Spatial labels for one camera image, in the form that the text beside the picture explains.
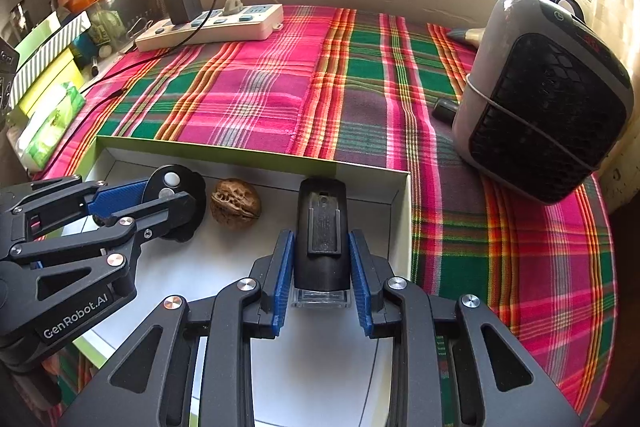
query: power adapter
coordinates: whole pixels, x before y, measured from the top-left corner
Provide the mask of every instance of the power adapter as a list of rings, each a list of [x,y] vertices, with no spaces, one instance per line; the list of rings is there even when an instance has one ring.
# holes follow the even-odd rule
[[[164,0],[164,5],[174,25],[189,23],[202,14],[200,0]]]

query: table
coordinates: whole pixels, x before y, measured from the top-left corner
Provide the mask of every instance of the table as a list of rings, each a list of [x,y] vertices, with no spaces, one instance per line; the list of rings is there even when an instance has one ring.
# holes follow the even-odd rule
[[[289,6],[261,42],[187,46],[92,87],[47,177],[74,171],[96,134],[179,140],[354,162],[412,174],[412,278],[474,293],[511,328],[586,420],[616,320],[606,210],[592,178],[553,206],[495,184],[456,155],[435,100],[460,100],[474,52],[446,29],[350,9]],[[81,379],[88,378],[79,361]]]

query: walnut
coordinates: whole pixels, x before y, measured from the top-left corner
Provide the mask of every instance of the walnut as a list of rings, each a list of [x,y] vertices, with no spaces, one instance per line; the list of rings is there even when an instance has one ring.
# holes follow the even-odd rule
[[[231,230],[245,230],[261,213],[260,196],[247,182],[230,178],[216,184],[211,195],[211,214],[221,225]]]

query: black heater grille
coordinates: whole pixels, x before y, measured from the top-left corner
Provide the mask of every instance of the black heater grille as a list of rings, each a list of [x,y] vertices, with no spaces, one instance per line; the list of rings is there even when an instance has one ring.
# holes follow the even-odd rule
[[[521,36],[492,100],[597,166],[626,119],[622,100],[578,58],[539,34]],[[543,201],[569,195],[590,170],[500,110],[487,106],[470,138],[472,158]]]

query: striped box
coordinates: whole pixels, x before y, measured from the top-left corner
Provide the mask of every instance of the striped box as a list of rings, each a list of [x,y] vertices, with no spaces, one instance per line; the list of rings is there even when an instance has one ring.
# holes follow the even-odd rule
[[[20,99],[24,96],[31,84],[36,81],[40,74],[52,63],[55,58],[64,51],[69,44],[80,34],[87,31],[91,26],[89,16],[82,12],[69,24],[60,28],[40,49],[33,54],[27,62],[20,68],[15,76],[14,85],[9,99],[9,108],[16,107]]]

